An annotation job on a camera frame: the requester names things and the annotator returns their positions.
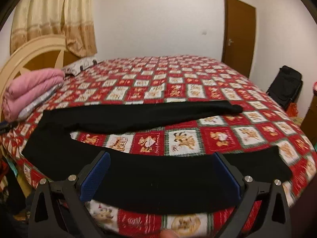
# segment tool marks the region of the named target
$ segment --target wooden cabinet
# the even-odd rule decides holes
[[[317,143],[317,96],[314,95],[313,101],[301,125],[302,131],[309,138],[310,142]]]

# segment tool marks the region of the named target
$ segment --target black suitcase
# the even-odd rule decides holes
[[[284,65],[267,90],[267,94],[274,99],[284,110],[294,102],[303,86],[302,75]]]

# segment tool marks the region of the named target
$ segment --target folded pink quilt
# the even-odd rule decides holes
[[[26,94],[36,85],[46,81],[55,76],[65,77],[65,73],[60,69],[46,68],[25,73],[15,78],[6,88],[4,97],[6,99],[17,99],[23,94]]]
[[[8,122],[15,121],[23,108],[29,105],[34,99],[51,89],[54,85],[62,82],[62,76],[54,76],[34,86],[31,90],[18,97],[17,99],[7,98],[4,95],[2,102],[2,111],[4,113],[5,120]]]

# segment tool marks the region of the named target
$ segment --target white wall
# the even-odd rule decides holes
[[[317,81],[317,25],[300,0],[258,0],[257,55],[250,79],[266,91],[279,68],[287,65],[303,75],[299,116],[310,106]]]
[[[257,0],[242,1],[257,5]],[[95,0],[94,22],[97,55],[102,59],[222,57],[224,0]]]
[[[11,12],[9,18],[0,31],[0,69],[10,58],[10,37],[14,11],[15,9]]]

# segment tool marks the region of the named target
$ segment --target door frame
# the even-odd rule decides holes
[[[247,5],[250,5],[251,7],[256,9],[256,7],[254,7],[253,5],[251,5],[249,3],[246,3],[246,2],[241,1],[241,0],[238,0],[238,1],[243,2]],[[227,0],[224,0],[224,35],[223,35],[223,47],[222,47],[221,62],[224,62],[224,55],[226,53],[226,47],[227,47],[227,28],[228,28],[227,13],[228,13],[228,4],[227,4]],[[253,49],[253,56],[252,56],[252,61],[251,61],[251,69],[252,69],[255,49],[256,49],[256,38],[254,39],[254,49]]]

